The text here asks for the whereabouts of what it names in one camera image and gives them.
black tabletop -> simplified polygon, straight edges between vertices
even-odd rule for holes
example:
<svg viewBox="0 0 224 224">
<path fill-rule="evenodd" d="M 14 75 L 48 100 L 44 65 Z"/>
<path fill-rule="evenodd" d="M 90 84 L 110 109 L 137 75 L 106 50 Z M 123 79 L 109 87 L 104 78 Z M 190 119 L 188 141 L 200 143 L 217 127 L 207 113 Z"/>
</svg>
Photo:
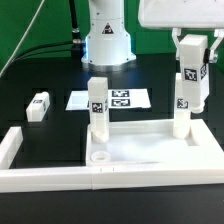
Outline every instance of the black tabletop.
<svg viewBox="0 0 224 224">
<path fill-rule="evenodd" d="M 83 70 L 79 60 L 30 59 L 14 64 L 0 80 L 0 138 L 21 126 L 24 141 L 11 169 L 85 166 L 88 111 L 65 111 L 75 90 L 93 77 L 109 88 L 147 88 L 152 108 L 110 110 L 110 121 L 173 118 L 174 54 L 138 55 L 136 65 L 114 73 Z M 202 118 L 222 146 L 224 76 L 210 66 L 210 96 Z M 47 91 L 51 105 L 42 122 L 29 123 L 25 109 Z M 224 185 L 173 186 L 100 191 L 0 194 L 0 223 L 221 224 Z"/>
</svg>

green wall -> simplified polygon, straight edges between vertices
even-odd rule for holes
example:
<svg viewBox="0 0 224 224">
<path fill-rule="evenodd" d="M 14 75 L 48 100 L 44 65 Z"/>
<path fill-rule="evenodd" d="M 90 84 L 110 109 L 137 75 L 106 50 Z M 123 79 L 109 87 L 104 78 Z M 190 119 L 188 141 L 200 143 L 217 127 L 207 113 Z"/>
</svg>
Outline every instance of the green wall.
<svg viewBox="0 0 224 224">
<path fill-rule="evenodd" d="M 12 54 L 40 2 L 41 0 L 0 1 L 0 68 Z M 75 0 L 75 3 L 79 28 L 84 38 L 90 27 L 88 0 Z M 125 0 L 125 26 L 132 37 L 133 52 L 137 54 L 175 52 L 170 31 L 146 30 L 140 26 L 137 20 L 138 5 L 139 0 Z M 211 44 L 212 33 L 208 34 Z M 71 40 L 69 1 L 46 0 L 20 51 L 40 44 L 67 40 Z"/>
</svg>

cable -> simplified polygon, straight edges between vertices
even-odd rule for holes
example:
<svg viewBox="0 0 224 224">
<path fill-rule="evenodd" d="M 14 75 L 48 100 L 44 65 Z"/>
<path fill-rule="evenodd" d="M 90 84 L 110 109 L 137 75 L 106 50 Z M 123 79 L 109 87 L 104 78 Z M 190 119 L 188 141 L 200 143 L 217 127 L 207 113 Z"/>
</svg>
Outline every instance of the cable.
<svg viewBox="0 0 224 224">
<path fill-rule="evenodd" d="M 10 65 L 11 61 L 13 60 L 13 58 L 16 55 L 16 53 L 18 52 L 20 46 L 22 45 L 23 41 L 25 40 L 26 36 L 28 35 L 28 33 L 29 33 L 31 27 L 33 26 L 33 24 L 34 24 L 37 16 L 39 15 L 39 12 L 41 11 L 42 6 L 44 5 L 44 3 L 45 3 L 45 0 L 42 0 L 41 3 L 40 3 L 40 5 L 39 5 L 39 7 L 38 7 L 38 9 L 37 9 L 37 11 L 36 11 L 36 13 L 35 13 L 35 15 L 34 15 L 34 17 L 33 17 L 33 19 L 31 20 L 31 22 L 30 22 L 29 26 L 27 27 L 25 33 L 23 34 L 20 42 L 18 43 L 16 49 L 14 50 L 13 54 L 11 55 L 11 57 L 9 58 L 9 60 L 5 64 L 5 66 L 3 67 L 2 71 L 0 72 L 0 78 L 2 77 L 2 75 L 4 74 L 4 72 L 6 71 L 6 69 L 8 68 L 8 66 Z"/>
<path fill-rule="evenodd" d="M 14 62 L 16 61 L 20 61 L 20 60 L 23 60 L 23 59 L 26 59 L 28 57 L 32 57 L 32 56 L 36 56 L 36 55 L 40 55 L 40 54 L 49 54 L 49 53 L 60 53 L 60 52 L 70 52 L 71 49 L 64 49 L 64 50 L 52 50 L 52 51 L 43 51 L 43 52 L 38 52 L 38 53 L 33 53 L 33 54 L 28 54 L 28 55 L 24 55 L 24 56 L 21 56 L 19 58 L 16 58 L 13 62 L 11 62 L 11 64 L 13 64 Z"/>
<path fill-rule="evenodd" d="M 69 0 L 69 5 L 70 5 L 71 20 L 72 20 L 72 28 L 77 29 L 78 22 L 77 22 L 76 7 L 75 7 L 74 0 Z"/>
<path fill-rule="evenodd" d="M 72 41 L 65 41 L 65 42 L 52 43 L 52 44 L 43 44 L 43 45 L 39 45 L 39 46 L 33 47 L 33 48 L 30 48 L 30 49 L 28 49 L 28 50 L 20 53 L 18 56 L 16 56 L 15 58 L 13 58 L 10 64 L 12 64 L 18 58 L 23 57 L 23 56 L 25 56 L 25 55 L 33 52 L 33 51 L 36 51 L 36 50 L 41 50 L 41 49 L 51 48 L 51 47 L 65 46 L 65 45 L 70 45 L 70 44 L 73 44 L 73 42 Z"/>
</svg>

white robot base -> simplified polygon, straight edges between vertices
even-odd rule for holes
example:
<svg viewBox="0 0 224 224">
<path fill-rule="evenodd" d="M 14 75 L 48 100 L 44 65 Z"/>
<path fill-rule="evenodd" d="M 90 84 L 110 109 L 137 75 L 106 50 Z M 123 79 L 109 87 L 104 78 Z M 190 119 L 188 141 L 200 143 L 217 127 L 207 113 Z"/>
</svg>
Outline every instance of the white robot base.
<svg viewBox="0 0 224 224">
<path fill-rule="evenodd" d="M 91 30 L 86 37 L 83 67 L 113 72 L 132 65 L 136 56 L 124 27 L 124 0 L 89 0 L 89 8 Z"/>
</svg>

black cable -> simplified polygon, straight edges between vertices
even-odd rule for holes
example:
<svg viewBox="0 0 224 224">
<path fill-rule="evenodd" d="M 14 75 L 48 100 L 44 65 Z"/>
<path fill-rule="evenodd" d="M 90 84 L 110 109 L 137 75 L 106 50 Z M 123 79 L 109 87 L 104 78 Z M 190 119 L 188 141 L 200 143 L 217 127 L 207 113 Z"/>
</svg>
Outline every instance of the black cable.
<svg viewBox="0 0 224 224">
<path fill-rule="evenodd" d="M 81 35 L 78 28 L 75 0 L 69 0 L 69 6 L 70 6 L 70 14 L 71 14 L 71 20 L 72 20 L 72 29 L 73 29 L 72 37 L 73 39 L 81 39 Z"/>
<path fill-rule="evenodd" d="M 10 65 L 12 65 L 14 62 L 17 62 L 17 61 L 20 61 L 20 60 L 23 60 L 23 59 L 26 59 L 26 58 L 29 58 L 29 57 L 32 57 L 32 56 L 41 55 L 41 54 L 49 54 L 49 53 L 61 53 L 61 52 L 70 52 L 70 49 L 43 51 L 43 52 L 24 55 L 24 56 L 21 56 L 21 57 L 15 59 Z"/>
<path fill-rule="evenodd" d="M 65 41 L 65 42 L 58 42 L 58 43 L 52 43 L 52 44 L 43 44 L 43 45 L 39 45 L 39 46 L 36 46 L 36 47 L 33 47 L 33 48 L 30 48 L 20 54 L 18 54 L 18 56 L 16 56 L 13 60 L 12 60 L 12 63 L 17 60 L 18 58 L 22 57 L 22 56 L 25 56 L 33 51 L 36 51 L 36 50 L 41 50 L 41 49 L 45 49 L 45 48 L 51 48 L 51 47 L 59 47 L 59 46 L 65 46 L 65 45 L 70 45 L 70 44 L 73 44 L 72 41 Z"/>
</svg>

